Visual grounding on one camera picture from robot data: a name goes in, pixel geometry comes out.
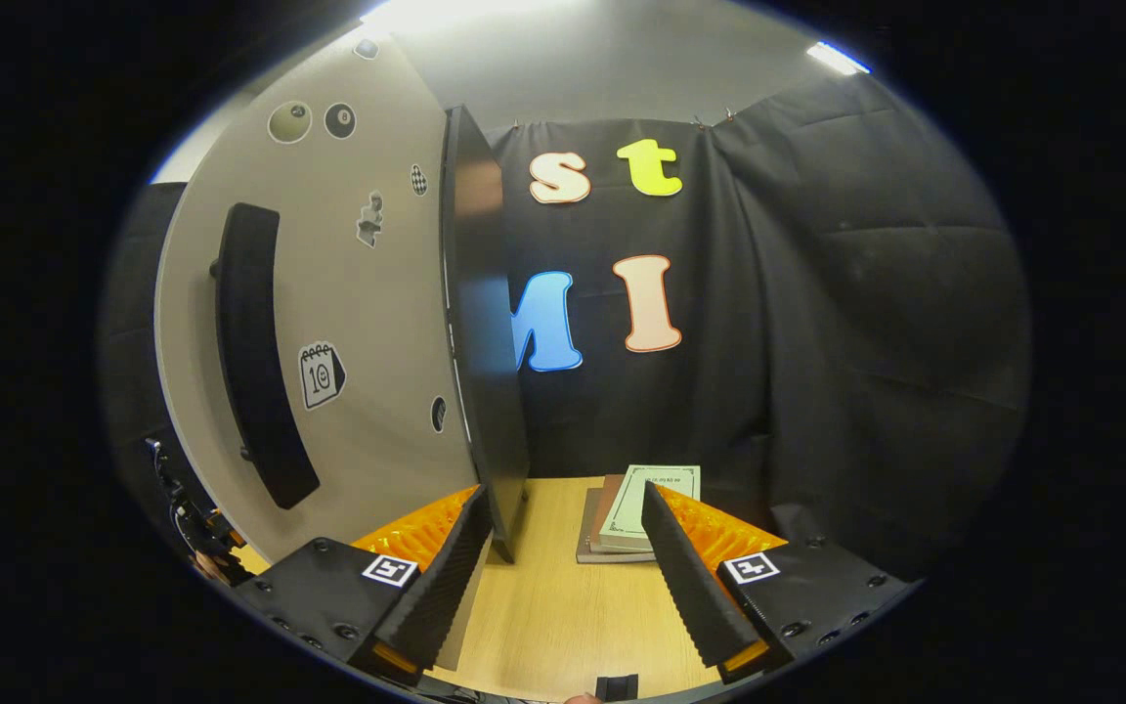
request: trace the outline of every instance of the checkered flag sticker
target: checkered flag sticker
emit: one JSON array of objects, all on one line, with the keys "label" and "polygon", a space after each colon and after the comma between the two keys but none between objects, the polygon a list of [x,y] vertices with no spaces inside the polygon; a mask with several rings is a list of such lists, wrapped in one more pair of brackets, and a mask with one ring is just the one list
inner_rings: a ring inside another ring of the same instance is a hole
[{"label": "checkered flag sticker", "polygon": [[425,178],[425,172],[420,170],[419,164],[411,164],[411,190],[415,191],[415,196],[423,196],[428,193],[428,179]]}]

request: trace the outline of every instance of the ceiling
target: ceiling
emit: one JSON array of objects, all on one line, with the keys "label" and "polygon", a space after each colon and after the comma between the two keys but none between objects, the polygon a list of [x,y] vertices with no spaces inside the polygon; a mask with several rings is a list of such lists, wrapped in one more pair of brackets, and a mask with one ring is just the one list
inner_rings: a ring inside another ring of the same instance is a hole
[{"label": "ceiling", "polygon": [[[248,90],[358,25],[334,27]],[[830,72],[805,54],[819,36],[727,0],[554,0],[392,34],[441,105],[465,104],[483,130],[605,117],[715,124],[725,107]]]}]

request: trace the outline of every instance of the black curtain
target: black curtain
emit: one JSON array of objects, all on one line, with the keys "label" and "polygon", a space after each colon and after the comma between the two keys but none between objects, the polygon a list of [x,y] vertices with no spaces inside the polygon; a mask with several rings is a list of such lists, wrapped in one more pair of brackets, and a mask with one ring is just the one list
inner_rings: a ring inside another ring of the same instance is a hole
[{"label": "black curtain", "polygon": [[[533,476],[701,464],[701,499],[787,540],[822,535],[902,579],[960,536],[1024,424],[1029,321],[1013,240],[950,140],[865,75],[731,122],[529,124],[503,168],[510,295],[571,273],[575,369],[520,368]],[[616,157],[674,149],[674,196]],[[528,163],[578,152],[593,188],[538,204]],[[670,259],[683,339],[625,348],[617,260]]]}]

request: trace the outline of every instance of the stack of books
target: stack of books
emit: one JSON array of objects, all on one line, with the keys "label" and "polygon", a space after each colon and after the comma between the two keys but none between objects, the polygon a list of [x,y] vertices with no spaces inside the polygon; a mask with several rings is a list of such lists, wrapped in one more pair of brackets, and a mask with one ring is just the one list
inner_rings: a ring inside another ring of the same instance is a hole
[{"label": "stack of books", "polygon": [[700,499],[701,467],[629,464],[622,475],[604,478],[602,489],[590,489],[584,499],[577,562],[650,562],[654,550],[641,525],[645,482],[668,485]]}]

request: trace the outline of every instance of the letter m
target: letter m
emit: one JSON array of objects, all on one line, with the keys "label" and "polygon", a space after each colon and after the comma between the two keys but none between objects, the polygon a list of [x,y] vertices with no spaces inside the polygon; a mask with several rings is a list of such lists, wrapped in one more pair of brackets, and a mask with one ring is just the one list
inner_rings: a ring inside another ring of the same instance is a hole
[{"label": "letter m", "polygon": [[515,368],[524,366],[528,338],[533,338],[533,356],[528,366],[537,373],[575,369],[584,360],[572,347],[572,331],[566,321],[566,289],[572,288],[572,275],[566,271],[542,271],[528,279],[519,308],[510,315],[515,338]]}]

